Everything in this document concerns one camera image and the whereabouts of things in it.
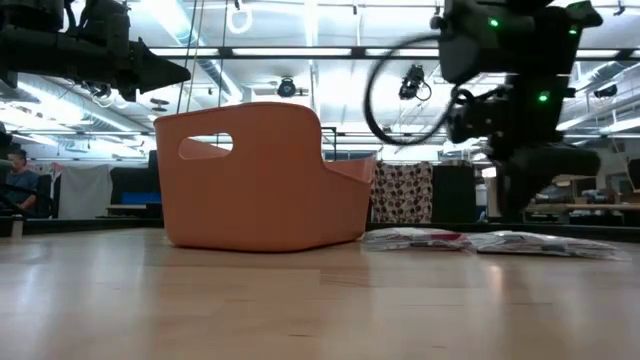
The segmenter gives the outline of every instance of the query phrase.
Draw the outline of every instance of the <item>plastic bag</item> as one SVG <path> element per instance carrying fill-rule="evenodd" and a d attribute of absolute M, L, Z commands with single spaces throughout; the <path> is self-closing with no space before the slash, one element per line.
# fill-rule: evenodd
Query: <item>plastic bag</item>
<path fill-rule="evenodd" d="M 441 229 L 389 228 L 366 232 L 362 246 L 371 251 L 406 248 L 430 250 L 465 250 L 472 245 L 463 234 Z"/>
<path fill-rule="evenodd" d="M 626 252 L 600 242 L 514 231 L 472 234 L 469 241 L 478 253 L 538 254 L 604 260 L 631 260 Z"/>

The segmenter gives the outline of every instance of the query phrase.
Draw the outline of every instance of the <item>cable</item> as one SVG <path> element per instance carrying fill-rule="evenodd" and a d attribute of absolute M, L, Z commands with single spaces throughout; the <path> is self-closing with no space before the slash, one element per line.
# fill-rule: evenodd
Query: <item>cable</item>
<path fill-rule="evenodd" d="M 198 6 L 198 1 L 194 3 L 195 7 L 193 11 L 196 11 Z M 204 17 L 204 0 L 202 0 L 202 8 L 200 9 L 200 24 L 198 25 L 198 34 L 202 34 L 202 18 Z M 191 68 L 191 84 L 189 85 L 189 97 L 187 98 L 187 111 L 189 112 L 189 108 L 191 107 L 191 95 L 193 95 L 193 81 L 196 79 L 196 65 L 198 64 L 198 50 L 200 49 L 200 42 L 196 44 L 196 52 L 193 54 L 193 67 Z"/>
<path fill-rule="evenodd" d="M 399 140 L 396 140 L 396 139 L 390 137 L 389 135 L 387 135 L 384 131 L 382 131 L 382 129 L 380 129 L 380 126 L 378 126 L 378 123 L 376 122 L 376 119 L 373 116 L 373 111 L 372 111 L 372 108 L 371 108 L 371 94 L 373 92 L 373 84 L 375 83 L 376 79 L 378 78 L 378 75 L 380 75 L 380 72 L 382 71 L 384 65 L 389 60 L 391 60 L 391 57 L 393 56 L 393 54 L 398 52 L 398 50 L 406 48 L 406 47 L 408 47 L 410 45 L 413 45 L 413 44 L 416 44 L 416 43 L 422 43 L 422 42 L 425 42 L 425 41 L 434 41 L 434 40 L 438 40 L 438 39 L 440 39 L 440 35 L 422 35 L 422 36 L 414 37 L 414 38 L 411 38 L 411 39 L 408 39 L 408 40 L 404 40 L 404 41 L 400 42 L 398 45 L 394 46 L 389 52 L 387 52 L 383 56 L 383 58 L 378 60 L 376 65 L 373 67 L 373 71 L 371 72 L 371 75 L 369 76 L 369 82 L 367 84 L 367 89 L 366 89 L 365 96 L 364 96 L 364 109 L 363 109 L 363 111 L 364 111 L 364 117 L 365 117 L 365 120 L 367 122 L 367 125 L 369 126 L 369 129 L 371 129 L 371 132 L 378 139 L 382 140 L 384 143 L 390 144 L 390 145 L 399 145 L 399 146 L 417 145 L 417 144 L 424 143 L 429 138 L 431 138 L 438 131 L 438 129 L 440 129 L 442 127 L 442 125 L 444 125 L 444 123 L 445 123 L 445 121 L 447 119 L 447 114 L 451 111 L 451 109 L 453 109 L 453 106 L 459 100 L 458 99 L 459 94 L 460 94 L 460 91 L 458 90 L 459 85 L 456 85 L 451 90 L 451 100 L 449 100 L 449 103 L 445 107 L 444 113 L 440 116 L 440 119 L 438 119 L 438 121 L 436 122 L 435 127 L 433 129 L 431 129 L 431 131 L 429 131 L 427 134 L 425 134 L 425 135 L 423 135 L 423 136 L 421 136 L 421 137 L 419 137 L 417 139 L 413 139 L 413 140 L 409 140 L 409 141 L 399 141 Z"/>
<path fill-rule="evenodd" d="M 227 41 L 227 20 L 229 14 L 229 0 L 226 1 L 226 6 L 224 7 L 224 25 L 222 26 L 222 47 L 224 48 Z M 222 72 L 224 71 L 224 58 L 220 59 L 220 75 L 218 78 L 218 107 L 222 106 L 222 85 L 224 84 L 224 79 L 222 78 Z"/>
<path fill-rule="evenodd" d="M 189 51 L 191 51 L 191 41 L 193 39 L 193 30 L 195 26 L 196 26 L 196 6 L 194 6 L 193 14 L 191 14 L 191 28 L 189 29 L 187 54 L 189 54 Z M 188 65 L 189 65 L 189 57 L 187 56 L 184 59 L 184 67 L 187 68 Z M 180 113 L 180 103 L 182 102 L 183 91 L 184 91 L 184 81 L 180 83 L 180 95 L 178 96 L 178 106 L 176 106 L 176 114 Z"/>
<path fill-rule="evenodd" d="M 431 86 L 429 86 L 429 84 L 427 84 L 426 81 L 422 80 L 422 84 L 424 85 L 424 87 L 426 87 L 427 89 L 429 89 L 429 96 L 427 96 L 426 98 L 421 98 L 416 94 L 416 99 L 425 102 L 428 101 L 429 99 L 431 99 L 431 96 L 433 95 L 433 90 L 431 90 Z"/>

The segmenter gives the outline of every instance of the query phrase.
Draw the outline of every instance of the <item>orange plastic basket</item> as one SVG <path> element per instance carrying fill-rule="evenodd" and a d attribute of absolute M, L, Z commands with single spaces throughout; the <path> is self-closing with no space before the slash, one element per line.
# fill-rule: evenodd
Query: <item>orange plastic basket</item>
<path fill-rule="evenodd" d="M 250 103 L 155 122 L 165 227 L 178 246 L 286 252 L 365 229 L 375 159 L 325 163 L 310 109 Z M 227 133 L 227 151 L 189 139 Z"/>

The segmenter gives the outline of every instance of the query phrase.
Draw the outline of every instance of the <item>patterned fabric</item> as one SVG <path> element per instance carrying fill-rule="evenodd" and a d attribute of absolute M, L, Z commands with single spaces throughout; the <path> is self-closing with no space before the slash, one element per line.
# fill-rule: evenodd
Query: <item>patterned fabric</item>
<path fill-rule="evenodd" d="M 373 222 L 429 223 L 433 167 L 427 162 L 390 165 L 378 162 L 371 190 Z"/>

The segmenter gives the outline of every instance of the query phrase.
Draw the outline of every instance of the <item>spotlight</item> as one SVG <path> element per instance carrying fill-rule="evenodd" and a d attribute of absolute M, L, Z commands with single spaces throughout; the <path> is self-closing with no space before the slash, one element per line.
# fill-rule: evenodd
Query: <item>spotlight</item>
<path fill-rule="evenodd" d="M 296 85 L 293 83 L 292 78 L 284 78 L 278 86 L 278 96 L 280 97 L 293 97 L 296 95 Z"/>
<path fill-rule="evenodd" d="M 597 97 L 598 99 L 601 99 L 603 97 L 607 98 L 607 97 L 615 96 L 617 93 L 618 93 L 618 86 L 616 86 L 616 84 L 613 84 L 611 86 L 607 86 L 606 88 L 594 91 L 593 96 Z"/>

